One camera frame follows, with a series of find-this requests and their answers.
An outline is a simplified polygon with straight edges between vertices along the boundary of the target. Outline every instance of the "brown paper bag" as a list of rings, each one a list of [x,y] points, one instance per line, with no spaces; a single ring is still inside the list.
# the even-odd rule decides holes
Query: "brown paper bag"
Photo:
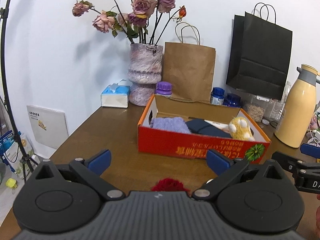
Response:
[[[165,43],[163,80],[172,84],[173,97],[209,103],[216,50],[200,45],[200,35],[197,45],[183,43],[182,30],[181,43]]]

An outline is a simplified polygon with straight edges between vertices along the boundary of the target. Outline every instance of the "white board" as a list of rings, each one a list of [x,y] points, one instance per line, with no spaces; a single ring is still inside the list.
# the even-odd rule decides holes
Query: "white board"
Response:
[[[54,149],[69,137],[64,112],[37,106],[27,106],[33,134],[38,143]]]

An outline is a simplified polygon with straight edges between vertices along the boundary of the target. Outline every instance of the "purple towel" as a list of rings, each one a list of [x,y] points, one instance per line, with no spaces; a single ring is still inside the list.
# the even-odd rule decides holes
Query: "purple towel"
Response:
[[[171,132],[190,133],[186,123],[181,117],[158,117],[151,121],[151,127]]]

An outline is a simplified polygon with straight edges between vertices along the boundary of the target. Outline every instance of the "blue gripper pad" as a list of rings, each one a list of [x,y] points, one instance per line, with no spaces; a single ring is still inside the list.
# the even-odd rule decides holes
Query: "blue gripper pad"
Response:
[[[304,143],[300,146],[300,151],[305,155],[320,159],[320,147]]]
[[[100,176],[111,165],[111,152],[109,150],[102,150],[97,155],[86,160],[84,165],[90,171]]]
[[[227,169],[233,165],[233,160],[225,157],[220,152],[211,149],[207,152],[207,165],[208,167],[218,176],[225,172]]]

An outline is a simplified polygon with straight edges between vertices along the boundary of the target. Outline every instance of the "blue and white tissue package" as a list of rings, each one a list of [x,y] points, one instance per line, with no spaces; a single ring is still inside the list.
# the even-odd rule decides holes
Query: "blue and white tissue package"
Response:
[[[108,86],[101,94],[101,106],[128,108],[130,86]]]

